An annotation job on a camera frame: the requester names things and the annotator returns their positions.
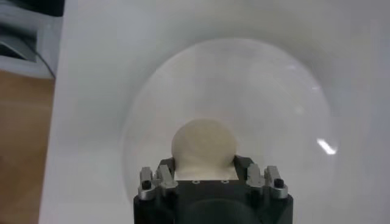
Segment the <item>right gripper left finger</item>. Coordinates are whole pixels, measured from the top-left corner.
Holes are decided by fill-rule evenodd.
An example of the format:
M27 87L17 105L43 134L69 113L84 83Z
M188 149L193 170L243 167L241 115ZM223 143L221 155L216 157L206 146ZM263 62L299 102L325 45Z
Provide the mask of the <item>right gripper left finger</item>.
M161 160L155 172L150 167L143 167L140 171L138 198L154 200L158 195L166 197L171 192L175 192L179 185L174 179L175 169L174 158Z

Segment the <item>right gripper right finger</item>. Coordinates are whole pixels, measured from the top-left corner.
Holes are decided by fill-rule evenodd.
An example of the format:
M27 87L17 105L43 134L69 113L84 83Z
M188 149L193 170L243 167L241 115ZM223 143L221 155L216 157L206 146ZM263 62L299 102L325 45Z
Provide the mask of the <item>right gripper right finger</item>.
M262 174L258 164L249 157L238 155L234 157L233 164L238 179L249 187L250 193L274 200L288 198L288 187L276 166L267 166Z

